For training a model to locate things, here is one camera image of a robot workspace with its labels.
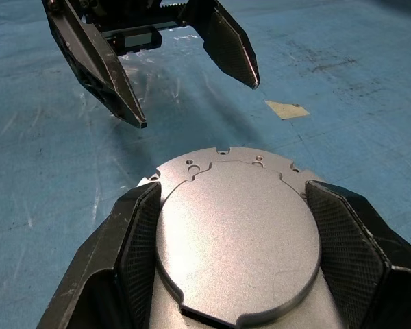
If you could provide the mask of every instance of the circular metal plate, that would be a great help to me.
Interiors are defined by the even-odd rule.
[[[154,176],[163,190],[168,176],[184,178],[167,182],[175,188],[163,195],[158,226],[163,280],[182,310],[234,327],[289,311],[319,268],[316,224],[296,192],[304,182],[292,188],[283,179],[317,177],[293,170],[285,158],[237,149],[243,150],[243,161],[234,158],[234,149],[214,150],[210,158],[219,155],[221,161],[212,162],[204,158],[210,150],[194,152],[182,162],[172,160],[178,168],[167,162]]]

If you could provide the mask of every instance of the black robotic claw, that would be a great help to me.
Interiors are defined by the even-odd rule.
[[[144,128],[146,119],[117,56],[158,48],[159,30],[192,26],[226,74],[260,83],[256,55],[239,24],[217,0],[160,6],[161,0],[43,0],[51,33],[79,82],[116,117]]]
[[[178,311],[183,328],[240,328],[221,325],[210,315],[167,308],[158,289],[154,294],[154,274],[164,271],[158,269],[161,258],[155,247],[161,191],[159,182],[146,184],[115,203],[110,216],[77,251],[37,329],[178,329],[169,325]],[[321,240],[323,277],[344,321],[341,328],[411,329],[411,245],[361,195],[316,181],[306,182],[306,195]],[[208,290],[198,289],[201,294]],[[165,327],[150,326],[155,296],[154,312],[169,310]],[[325,297],[316,301],[329,304]],[[195,322],[185,323],[189,317]],[[285,326],[280,321],[266,325]],[[292,327],[331,328],[300,327],[297,322]]]

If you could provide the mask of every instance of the silver metal disc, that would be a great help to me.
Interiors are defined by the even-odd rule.
[[[301,301],[319,271],[320,243],[282,171],[265,169],[264,156],[227,160],[206,168],[186,160],[190,179],[165,195],[157,249],[182,310],[237,328],[277,319]]]
[[[162,185],[162,203],[164,204],[172,193],[175,193],[177,187],[184,183],[191,184],[193,178],[196,179],[199,173],[209,170],[215,162],[243,162],[248,165],[258,166],[269,171],[274,171],[282,181],[287,183],[297,194],[304,198],[305,183],[307,180],[321,180],[320,177],[308,170],[301,170],[294,166],[292,160],[258,149],[246,147],[231,147],[227,151],[218,151],[216,148],[202,149],[174,158],[164,164],[161,164],[156,173],[149,178],[143,178],[139,185],[149,182],[158,181]],[[197,204],[208,196],[204,193]],[[215,326],[209,326],[197,319],[191,319],[180,313],[180,291],[178,299],[174,298],[173,282],[164,269],[159,266],[155,275],[155,284],[152,298],[150,329],[212,329]],[[271,321],[263,326],[256,328],[263,329],[345,329],[347,326],[343,323],[341,316],[336,309],[335,302],[329,291],[327,283],[323,277],[321,269],[318,271],[316,280],[312,287],[308,289],[308,294],[303,298],[301,303],[295,305],[285,317],[280,317],[277,321]]]

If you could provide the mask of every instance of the tape piece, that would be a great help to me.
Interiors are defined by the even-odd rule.
[[[310,115],[310,113],[299,104],[282,104],[275,101],[265,101],[265,103],[268,104],[268,106],[273,109],[276,115],[278,115],[282,120]]]

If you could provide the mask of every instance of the blue table surface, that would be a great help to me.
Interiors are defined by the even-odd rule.
[[[246,146],[365,195],[411,243],[411,1],[222,1],[261,85],[224,75],[191,28],[121,58],[149,122],[77,82],[40,0],[0,0],[0,328],[34,328],[116,198],[181,154]],[[265,101],[301,104],[281,120]]]

